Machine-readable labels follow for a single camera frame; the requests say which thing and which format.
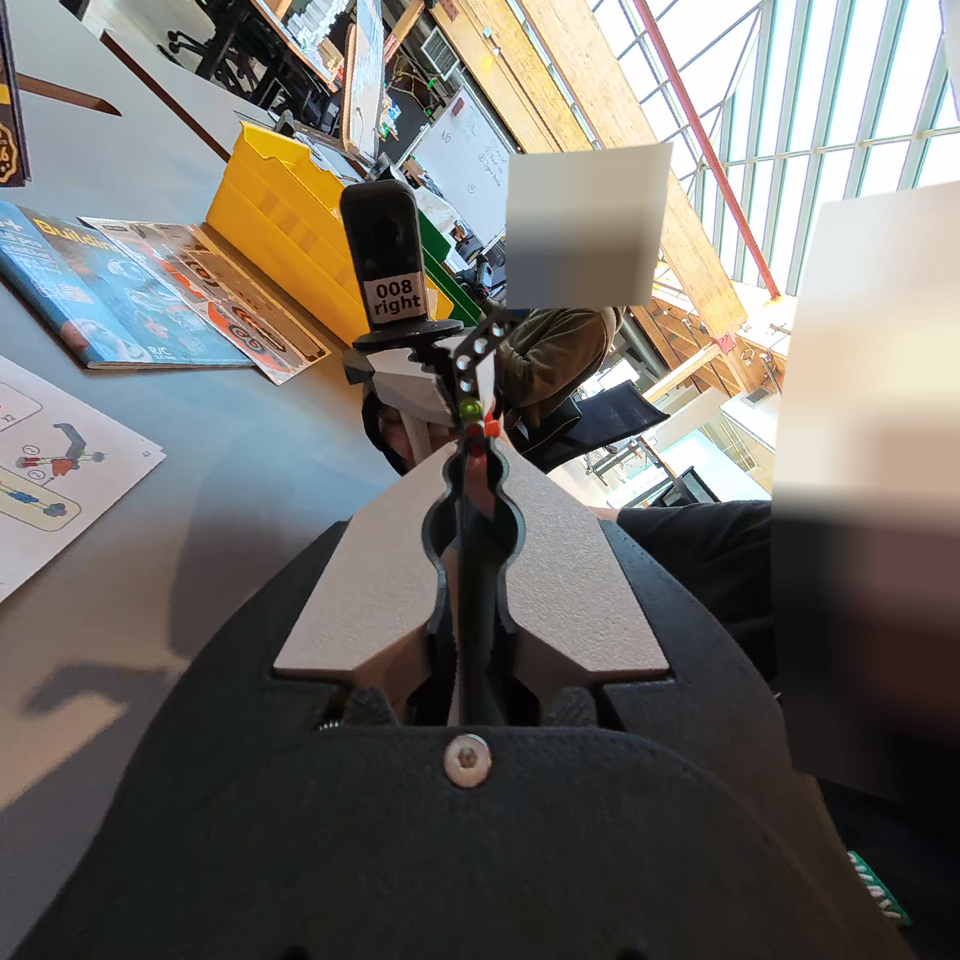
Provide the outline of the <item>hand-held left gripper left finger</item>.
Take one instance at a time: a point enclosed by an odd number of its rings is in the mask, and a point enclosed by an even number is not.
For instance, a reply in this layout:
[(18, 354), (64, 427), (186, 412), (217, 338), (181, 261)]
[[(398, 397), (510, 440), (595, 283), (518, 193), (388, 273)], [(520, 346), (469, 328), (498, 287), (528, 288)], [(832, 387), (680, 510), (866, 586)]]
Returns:
[(273, 662), (278, 676), (377, 689), (408, 723), (450, 722), (456, 453), (448, 442), (354, 513)]

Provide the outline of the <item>grey bent beam with pins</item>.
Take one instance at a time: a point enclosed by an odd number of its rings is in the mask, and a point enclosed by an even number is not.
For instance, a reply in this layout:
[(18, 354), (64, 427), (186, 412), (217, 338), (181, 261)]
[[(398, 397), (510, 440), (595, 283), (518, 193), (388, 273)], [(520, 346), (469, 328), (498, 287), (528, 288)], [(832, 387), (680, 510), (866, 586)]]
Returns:
[(465, 456), (485, 455), (488, 440), (499, 435), (498, 350), (526, 316), (498, 307), (451, 350), (454, 422)]

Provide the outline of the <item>person's right hand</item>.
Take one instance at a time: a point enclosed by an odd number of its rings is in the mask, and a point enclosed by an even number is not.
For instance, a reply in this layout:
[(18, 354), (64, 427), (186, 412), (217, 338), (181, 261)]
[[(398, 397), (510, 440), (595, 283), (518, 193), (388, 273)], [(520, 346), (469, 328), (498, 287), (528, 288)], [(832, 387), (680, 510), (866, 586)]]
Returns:
[(376, 421), (380, 450), (400, 476), (408, 474), (417, 464), (401, 413), (393, 408), (383, 408)]

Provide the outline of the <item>yellow storage bin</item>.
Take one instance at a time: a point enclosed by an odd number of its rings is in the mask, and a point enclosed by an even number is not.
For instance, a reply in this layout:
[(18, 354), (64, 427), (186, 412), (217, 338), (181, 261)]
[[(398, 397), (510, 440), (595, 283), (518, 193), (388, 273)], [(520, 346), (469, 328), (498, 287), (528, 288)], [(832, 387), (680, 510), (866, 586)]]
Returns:
[(340, 213), (344, 189), (306, 144), (241, 122), (205, 226), (350, 343), (369, 325)]

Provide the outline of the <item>whiteboard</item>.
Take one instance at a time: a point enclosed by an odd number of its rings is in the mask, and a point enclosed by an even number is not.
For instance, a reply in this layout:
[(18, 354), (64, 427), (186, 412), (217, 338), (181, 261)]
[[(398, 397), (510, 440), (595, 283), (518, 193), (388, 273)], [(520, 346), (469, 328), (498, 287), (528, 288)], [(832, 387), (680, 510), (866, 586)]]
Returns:
[(462, 88), (412, 156), (485, 247), (505, 233), (510, 147)]

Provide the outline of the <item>person's black shirt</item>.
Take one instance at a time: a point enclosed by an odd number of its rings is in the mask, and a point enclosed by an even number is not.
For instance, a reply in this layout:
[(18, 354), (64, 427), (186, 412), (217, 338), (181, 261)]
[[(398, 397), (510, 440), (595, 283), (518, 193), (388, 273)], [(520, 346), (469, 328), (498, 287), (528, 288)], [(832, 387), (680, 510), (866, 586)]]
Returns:
[[(771, 503), (614, 510), (610, 516), (724, 627), (779, 692), (771, 572)], [(819, 780), (847, 846), (892, 884), (913, 924), (917, 958), (959, 957), (958, 814), (929, 813)]]

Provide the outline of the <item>dark mesh office chair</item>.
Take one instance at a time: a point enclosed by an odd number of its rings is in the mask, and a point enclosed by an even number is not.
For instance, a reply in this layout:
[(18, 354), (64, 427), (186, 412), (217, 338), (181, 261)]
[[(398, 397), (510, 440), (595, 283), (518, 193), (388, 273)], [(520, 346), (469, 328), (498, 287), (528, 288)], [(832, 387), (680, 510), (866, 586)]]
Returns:
[(508, 435), (514, 448), (544, 474), (588, 453), (630, 439), (669, 419), (632, 381), (592, 397), (566, 398), (532, 427), (519, 420)]

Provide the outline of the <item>white paper sign board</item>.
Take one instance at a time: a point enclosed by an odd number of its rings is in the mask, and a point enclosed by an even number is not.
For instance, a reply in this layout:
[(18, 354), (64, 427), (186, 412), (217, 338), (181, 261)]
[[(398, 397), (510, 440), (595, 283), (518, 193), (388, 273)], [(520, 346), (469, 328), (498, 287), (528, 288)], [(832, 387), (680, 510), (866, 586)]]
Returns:
[(355, 21), (346, 34), (341, 137), (345, 150), (369, 163), (378, 156), (384, 43), (381, 2), (357, 1)]

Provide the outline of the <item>black framed screen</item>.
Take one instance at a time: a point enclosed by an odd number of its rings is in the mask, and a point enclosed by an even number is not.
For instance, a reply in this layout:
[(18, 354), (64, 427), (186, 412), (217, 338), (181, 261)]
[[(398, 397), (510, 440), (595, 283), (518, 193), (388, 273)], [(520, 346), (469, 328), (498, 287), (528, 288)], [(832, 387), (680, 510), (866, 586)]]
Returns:
[(649, 508), (676, 508), (696, 504), (719, 503), (696, 468), (690, 466), (677, 479), (671, 480), (649, 503)]

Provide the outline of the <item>robot sticker sheet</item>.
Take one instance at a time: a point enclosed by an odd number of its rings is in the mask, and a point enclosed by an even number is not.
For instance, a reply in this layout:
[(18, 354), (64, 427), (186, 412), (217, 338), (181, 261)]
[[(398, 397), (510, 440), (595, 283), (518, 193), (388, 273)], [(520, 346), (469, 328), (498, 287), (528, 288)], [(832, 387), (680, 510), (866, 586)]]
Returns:
[(330, 356), (280, 299), (197, 224), (81, 217), (168, 287), (277, 386)]

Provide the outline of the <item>white air vent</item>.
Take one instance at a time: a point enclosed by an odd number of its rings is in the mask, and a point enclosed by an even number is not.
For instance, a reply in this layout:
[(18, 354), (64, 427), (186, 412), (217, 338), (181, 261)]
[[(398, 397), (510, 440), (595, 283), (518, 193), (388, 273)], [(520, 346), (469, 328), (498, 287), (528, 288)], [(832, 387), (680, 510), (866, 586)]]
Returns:
[(448, 80), (460, 66), (459, 56), (439, 27), (435, 27), (421, 43), (421, 53), (438, 77), (444, 81)]

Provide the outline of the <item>blue closed manual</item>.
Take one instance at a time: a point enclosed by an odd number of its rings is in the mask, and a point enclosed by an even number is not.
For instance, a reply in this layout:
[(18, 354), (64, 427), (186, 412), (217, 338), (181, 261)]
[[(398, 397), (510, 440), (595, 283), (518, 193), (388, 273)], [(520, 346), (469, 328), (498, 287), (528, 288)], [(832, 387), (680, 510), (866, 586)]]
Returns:
[(1, 202), (1, 272), (89, 369), (254, 366), (99, 231)]

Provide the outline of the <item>red pipe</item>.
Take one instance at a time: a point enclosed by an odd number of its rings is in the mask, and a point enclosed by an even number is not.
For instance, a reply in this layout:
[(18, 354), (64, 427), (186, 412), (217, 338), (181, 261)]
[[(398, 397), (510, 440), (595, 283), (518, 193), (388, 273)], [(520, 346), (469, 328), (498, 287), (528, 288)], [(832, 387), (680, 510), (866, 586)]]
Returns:
[(702, 150), (703, 158), (714, 175), (719, 192), (721, 193), (726, 207), (729, 209), (734, 222), (736, 222), (738, 233), (744, 241), (745, 247), (758, 270), (760, 279), (768, 291), (772, 301), (781, 298), (782, 293), (774, 280), (774, 276), (769, 268), (767, 260), (762, 252), (762, 248), (753, 233), (750, 222), (738, 201), (737, 195), (731, 186), (727, 177), (725, 167), (720, 161), (713, 142), (708, 135), (699, 113), (691, 99), (690, 92), (682, 78), (681, 71), (678, 68), (672, 54), (670, 54), (664, 36), (658, 25), (657, 19), (646, 1), (634, 1), (639, 17), (646, 30), (650, 42), (654, 47), (654, 52), (665, 71), (669, 86), (674, 90), (678, 102), (681, 106), (684, 117), (696, 138)]

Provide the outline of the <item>open instruction booklet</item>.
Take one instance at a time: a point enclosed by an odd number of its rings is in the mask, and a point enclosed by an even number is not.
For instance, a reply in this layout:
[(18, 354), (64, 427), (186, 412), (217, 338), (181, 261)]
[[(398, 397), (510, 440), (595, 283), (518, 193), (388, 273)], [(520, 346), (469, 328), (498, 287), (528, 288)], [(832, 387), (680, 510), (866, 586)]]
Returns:
[(156, 443), (1, 358), (1, 599), (165, 459)]

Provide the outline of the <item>blue robot kit box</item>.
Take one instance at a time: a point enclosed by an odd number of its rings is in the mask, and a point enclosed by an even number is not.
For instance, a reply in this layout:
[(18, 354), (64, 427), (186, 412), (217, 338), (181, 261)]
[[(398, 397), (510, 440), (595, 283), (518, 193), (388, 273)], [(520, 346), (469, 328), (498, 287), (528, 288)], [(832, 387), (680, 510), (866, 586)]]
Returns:
[(10, 16), (1, 1), (1, 187), (22, 187), (31, 178)]

